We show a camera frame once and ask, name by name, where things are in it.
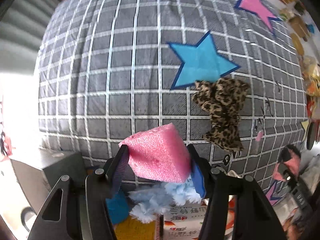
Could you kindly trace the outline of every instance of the dark plush toy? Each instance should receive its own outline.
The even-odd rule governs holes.
[[[239,111],[244,106],[250,85],[237,79],[220,78],[215,83],[196,81],[192,100],[210,113],[211,131],[203,139],[223,150],[243,150],[238,132]]]

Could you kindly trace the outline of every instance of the gray curtain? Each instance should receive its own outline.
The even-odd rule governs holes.
[[[44,31],[60,0],[14,0],[0,22],[0,72],[33,75]]]

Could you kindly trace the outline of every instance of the light blue fluffy toy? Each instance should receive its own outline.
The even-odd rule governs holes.
[[[129,197],[137,203],[130,215],[142,223],[150,223],[156,215],[163,215],[170,210],[170,205],[184,205],[186,201],[200,203],[201,197],[196,192],[191,177],[185,183],[162,182],[153,186],[142,186],[129,192]]]

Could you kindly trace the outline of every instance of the star decoration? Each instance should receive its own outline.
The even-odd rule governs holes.
[[[261,0],[238,0],[234,8],[251,12],[258,16],[265,23],[265,25],[273,35],[275,35],[275,31],[270,21],[282,21],[280,18],[275,16],[266,6],[264,6]]]
[[[168,44],[182,62],[170,90],[192,86],[197,80],[216,82],[240,68],[217,53],[210,31],[196,45]]]
[[[307,137],[309,120],[306,120],[306,121],[304,121],[304,122],[301,122],[301,126],[302,126],[302,128],[304,129],[303,138],[302,138],[302,140],[301,140],[301,143],[303,143],[304,140],[305,140],[306,137]]]
[[[268,189],[268,192],[266,193],[266,197],[269,200],[271,206],[276,204],[281,199],[280,197],[273,197],[273,194],[276,191],[276,185],[277,185],[277,180],[273,182],[273,184]]]

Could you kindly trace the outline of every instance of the pink foam block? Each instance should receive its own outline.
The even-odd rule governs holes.
[[[138,177],[183,183],[190,175],[190,154],[172,123],[138,132],[122,144],[129,147],[129,165]]]

